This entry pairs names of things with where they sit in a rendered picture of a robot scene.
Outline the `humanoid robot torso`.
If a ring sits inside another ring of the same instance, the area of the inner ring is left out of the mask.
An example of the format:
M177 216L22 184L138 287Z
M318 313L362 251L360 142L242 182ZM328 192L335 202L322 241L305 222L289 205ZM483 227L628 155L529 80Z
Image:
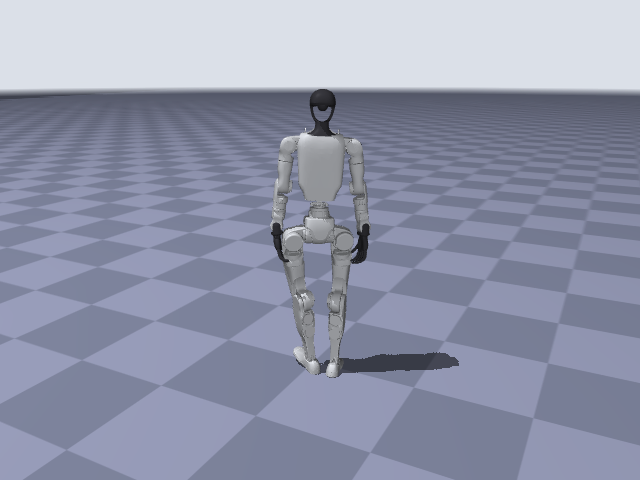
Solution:
M304 199L310 203L303 223L305 243L324 244L334 240L334 218L330 216L328 203L334 201L341 188L345 158L343 134L311 136L314 128L300 133L297 145L298 183Z

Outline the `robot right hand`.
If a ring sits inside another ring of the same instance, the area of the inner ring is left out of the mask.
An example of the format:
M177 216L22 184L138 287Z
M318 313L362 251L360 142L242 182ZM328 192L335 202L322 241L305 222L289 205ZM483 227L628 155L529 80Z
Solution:
M370 233L369 233L369 224L367 224L367 223L364 224L362 226L362 233L357 230L357 234L359 235L358 243L355 246L355 248L352 249L351 252L354 253L357 249L358 249L358 252L357 252L356 257L354 259L350 260L350 261L354 261L354 262L352 262L352 264L362 263L366 259L367 249L368 249L368 238L367 238L367 236L370 235Z

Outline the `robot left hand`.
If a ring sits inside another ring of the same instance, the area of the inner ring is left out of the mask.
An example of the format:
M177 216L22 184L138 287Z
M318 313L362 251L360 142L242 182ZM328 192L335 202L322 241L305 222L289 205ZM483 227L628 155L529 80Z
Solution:
M280 260L284 262L290 262L288 259L284 259L283 257L281 237L280 237L280 235L283 234L283 231L281 230L280 224L275 222L272 227L273 227L273 232L271 232L271 235L273 235L274 246L275 246L275 249L277 250L278 257L280 258Z

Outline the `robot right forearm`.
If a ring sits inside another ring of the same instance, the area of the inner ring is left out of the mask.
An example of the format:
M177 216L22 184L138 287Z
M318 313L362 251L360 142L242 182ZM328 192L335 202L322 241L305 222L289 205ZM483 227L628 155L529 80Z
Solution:
M362 226L364 224L369 224L369 231L371 229L371 224L369 223L369 215L368 215L368 197L367 197L367 187L366 183L364 183L364 195L357 195L357 197L353 198L353 204L355 206L355 218L356 218L356 228L359 232L362 233Z

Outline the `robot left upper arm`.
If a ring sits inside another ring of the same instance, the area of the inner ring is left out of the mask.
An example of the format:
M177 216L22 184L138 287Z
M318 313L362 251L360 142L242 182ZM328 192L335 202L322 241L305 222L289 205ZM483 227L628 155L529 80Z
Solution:
M294 157L291 153L297 151L300 135L285 137L280 144L278 156L278 192L288 194L292 191L290 175Z

